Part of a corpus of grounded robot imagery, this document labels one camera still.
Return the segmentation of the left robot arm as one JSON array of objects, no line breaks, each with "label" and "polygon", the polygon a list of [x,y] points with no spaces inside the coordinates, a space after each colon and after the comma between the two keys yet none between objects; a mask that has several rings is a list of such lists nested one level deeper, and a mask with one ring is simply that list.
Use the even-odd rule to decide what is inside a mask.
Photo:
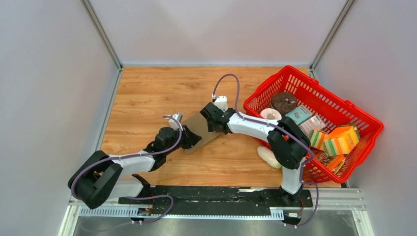
[{"label": "left robot arm", "polygon": [[124,197],[144,204],[150,198],[149,183],[137,174],[159,169],[168,154],[179,148],[191,149],[201,140],[186,125],[162,127],[154,140],[138,153],[117,156],[95,151],[69,179],[68,188],[74,198],[90,209],[108,199]]}]

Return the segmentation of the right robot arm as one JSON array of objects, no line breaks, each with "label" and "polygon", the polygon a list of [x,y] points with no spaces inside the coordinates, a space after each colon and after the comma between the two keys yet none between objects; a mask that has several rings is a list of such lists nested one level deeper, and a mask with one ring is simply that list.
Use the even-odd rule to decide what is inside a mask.
[{"label": "right robot arm", "polygon": [[302,170],[312,155],[310,141],[289,117],[267,120],[243,114],[233,108],[225,111],[213,103],[200,110],[209,132],[243,134],[267,142],[274,158],[282,166],[280,199],[287,206],[300,200]]}]

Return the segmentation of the brown cardboard box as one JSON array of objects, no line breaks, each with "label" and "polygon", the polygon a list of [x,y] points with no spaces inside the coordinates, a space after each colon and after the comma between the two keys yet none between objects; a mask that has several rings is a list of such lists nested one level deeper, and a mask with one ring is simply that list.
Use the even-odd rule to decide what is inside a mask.
[{"label": "brown cardboard box", "polygon": [[186,118],[184,121],[181,122],[181,124],[186,125],[192,133],[202,138],[196,143],[196,145],[194,145],[190,149],[185,149],[185,154],[193,153],[194,151],[201,148],[203,145],[209,143],[210,141],[223,134],[221,132],[215,131],[209,132],[207,120],[200,113],[196,113],[193,116]]}]

